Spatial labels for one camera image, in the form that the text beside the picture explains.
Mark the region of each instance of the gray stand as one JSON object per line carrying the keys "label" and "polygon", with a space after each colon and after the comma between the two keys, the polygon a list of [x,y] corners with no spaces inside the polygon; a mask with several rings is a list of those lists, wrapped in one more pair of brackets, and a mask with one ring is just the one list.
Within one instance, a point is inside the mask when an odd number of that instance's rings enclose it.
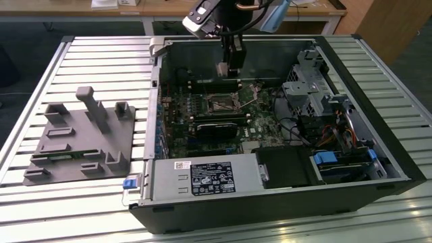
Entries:
{"label": "gray stand", "polygon": [[48,123],[24,174],[25,186],[124,177],[129,173],[135,107],[117,102],[105,109],[93,88],[80,87],[76,98],[88,110],[47,107]]}

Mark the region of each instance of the blue tab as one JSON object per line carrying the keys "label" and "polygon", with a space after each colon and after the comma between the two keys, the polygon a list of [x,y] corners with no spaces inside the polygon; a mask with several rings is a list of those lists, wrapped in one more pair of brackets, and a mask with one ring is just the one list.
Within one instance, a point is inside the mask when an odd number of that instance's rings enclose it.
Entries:
{"label": "blue tab", "polygon": [[376,159],[379,158],[377,155],[376,155],[376,153],[375,153],[375,150],[373,150],[373,149],[369,149],[369,150],[367,151],[367,153],[369,154],[372,161],[376,160]]}
{"label": "blue tab", "polygon": [[123,182],[123,189],[135,189],[136,188],[136,179],[127,179]]}
{"label": "blue tab", "polygon": [[323,163],[323,160],[321,158],[319,157],[319,154],[313,155],[313,160],[315,160],[315,163],[319,165]]}
{"label": "blue tab", "polygon": [[315,159],[315,163],[317,165],[321,163],[336,163],[337,162],[336,155],[331,151],[316,153],[316,155],[313,156],[313,159]]}

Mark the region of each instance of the barcode sticker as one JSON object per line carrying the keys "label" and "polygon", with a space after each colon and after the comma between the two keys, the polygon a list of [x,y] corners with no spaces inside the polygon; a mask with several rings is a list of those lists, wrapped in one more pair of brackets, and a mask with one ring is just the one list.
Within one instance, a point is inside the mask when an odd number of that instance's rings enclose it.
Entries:
{"label": "barcode sticker", "polygon": [[189,169],[191,161],[177,161],[175,162],[175,170]]}

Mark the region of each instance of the white box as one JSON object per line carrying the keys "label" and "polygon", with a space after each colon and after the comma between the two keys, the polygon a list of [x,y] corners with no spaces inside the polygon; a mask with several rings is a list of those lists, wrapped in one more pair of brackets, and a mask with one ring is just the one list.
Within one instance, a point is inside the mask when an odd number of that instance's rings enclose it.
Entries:
{"label": "white box", "polygon": [[92,10],[108,10],[117,8],[117,0],[92,0]]}
{"label": "white box", "polygon": [[140,0],[119,0],[120,5],[136,6]]}

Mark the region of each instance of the power supply label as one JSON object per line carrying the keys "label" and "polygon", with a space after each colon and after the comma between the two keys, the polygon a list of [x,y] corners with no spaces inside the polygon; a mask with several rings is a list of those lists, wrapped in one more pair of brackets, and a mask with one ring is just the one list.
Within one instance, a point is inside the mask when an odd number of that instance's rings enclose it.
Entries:
{"label": "power supply label", "polygon": [[236,192],[231,162],[191,165],[195,196]]}

